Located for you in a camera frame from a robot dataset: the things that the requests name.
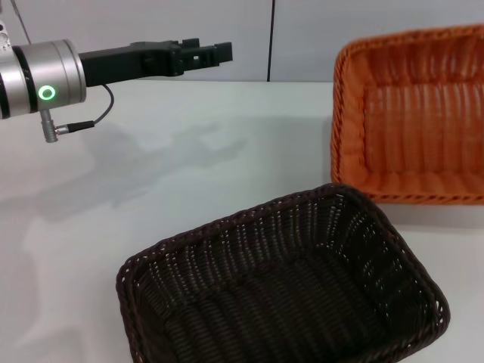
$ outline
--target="orange wicker basket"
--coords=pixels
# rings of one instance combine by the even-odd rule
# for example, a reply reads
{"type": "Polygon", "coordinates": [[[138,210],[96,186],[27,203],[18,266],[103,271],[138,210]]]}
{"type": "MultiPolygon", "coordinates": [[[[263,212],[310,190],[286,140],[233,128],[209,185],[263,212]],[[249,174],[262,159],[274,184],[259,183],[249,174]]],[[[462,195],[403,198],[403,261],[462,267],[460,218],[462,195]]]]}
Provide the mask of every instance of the orange wicker basket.
{"type": "Polygon", "coordinates": [[[339,54],[334,182],[381,203],[484,203],[484,26],[362,39],[339,54]]]}

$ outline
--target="cable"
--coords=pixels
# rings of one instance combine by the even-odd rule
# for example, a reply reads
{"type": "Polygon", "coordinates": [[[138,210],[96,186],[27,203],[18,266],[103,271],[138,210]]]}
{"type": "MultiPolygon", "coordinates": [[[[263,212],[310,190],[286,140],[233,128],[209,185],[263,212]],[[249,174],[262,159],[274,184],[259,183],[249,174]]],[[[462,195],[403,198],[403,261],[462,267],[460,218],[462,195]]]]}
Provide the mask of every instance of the cable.
{"type": "Polygon", "coordinates": [[[81,130],[86,130],[90,129],[91,127],[96,126],[106,115],[111,111],[114,105],[114,95],[111,89],[107,85],[102,85],[107,93],[109,93],[109,96],[111,98],[111,101],[109,103],[109,106],[107,109],[94,121],[85,121],[83,123],[68,123],[66,125],[58,126],[55,128],[55,131],[58,135],[63,135],[63,134],[72,134],[73,132],[81,131],[81,130]]]}
{"type": "Polygon", "coordinates": [[[103,85],[103,87],[106,89],[107,93],[109,93],[109,96],[111,97],[111,102],[109,103],[109,106],[107,109],[103,112],[102,115],[100,115],[97,119],[94,120],[94,124],[98,124],[106,115],[111,111],[114,105],[114,95],[111,89],[107,85],[103,85]]]}
{"type": "Polygon", "coordinates": [[[20,12],[18,10],[17,3],[15,2],[15,0],[10,0],[10,2],[12,3],[12,7],[14,8],[15,15],[17,15],[18,20],[20,21],[20,25],[22,26],[23,34],[27,38],[28,43],[29,44],[32,44],[32,42],[30,41],[29,33],[27,32],[27,29],[25,27],[25,24],[23,23],[22,15],[20,15],[20,12]]]}

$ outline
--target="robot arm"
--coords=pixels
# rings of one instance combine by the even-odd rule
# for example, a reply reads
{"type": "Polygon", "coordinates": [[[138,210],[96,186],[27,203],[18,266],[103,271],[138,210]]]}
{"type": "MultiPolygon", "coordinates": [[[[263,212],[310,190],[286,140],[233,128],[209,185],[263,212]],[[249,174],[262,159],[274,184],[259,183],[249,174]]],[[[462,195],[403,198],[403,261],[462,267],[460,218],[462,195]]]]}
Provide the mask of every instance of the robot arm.
{"type": "Polygon", "coordinates": [[[55,142],[59,135],[94,126],[89,121],[55,127],[50,116],[52,108],[84,102],[86,87],[180,76],[227,61],[232,61],[231,43],[200,47],[198,39],[139,42],[82,54],[68,40],[12,46],[0,21],[0,118],[40,111],[45,140],[55,142]]]}

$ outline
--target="green led ring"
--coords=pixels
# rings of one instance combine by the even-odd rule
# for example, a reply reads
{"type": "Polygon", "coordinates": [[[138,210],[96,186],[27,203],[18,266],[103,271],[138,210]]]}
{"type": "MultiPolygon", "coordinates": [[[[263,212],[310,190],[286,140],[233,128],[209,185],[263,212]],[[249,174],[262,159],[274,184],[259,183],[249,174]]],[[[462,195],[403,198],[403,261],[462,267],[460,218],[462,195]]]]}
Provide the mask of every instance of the green led ring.
{"type": "Polygon", "coordinates": [[[51,85],[43,85],[39,89],[39,98],[43,101],[50,101],[52,98],[55,97],[55,89],[51,85]],[[44,93],[49,91],[51,94],[49,96],[45,96],[44,93]]]}

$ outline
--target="dark brown wicker basket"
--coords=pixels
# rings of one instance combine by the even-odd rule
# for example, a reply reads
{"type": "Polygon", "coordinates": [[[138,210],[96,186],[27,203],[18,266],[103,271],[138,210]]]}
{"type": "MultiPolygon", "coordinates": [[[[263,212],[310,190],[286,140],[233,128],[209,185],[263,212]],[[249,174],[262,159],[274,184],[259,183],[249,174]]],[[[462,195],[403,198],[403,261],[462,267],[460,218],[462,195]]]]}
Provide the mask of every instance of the dark brown wicker basket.
{"type": "Polygon", "coordinates": [[[162,240],[116,288],[135,363],[394,362],[450,320],[385,215],[342,185],[162,240]]]}

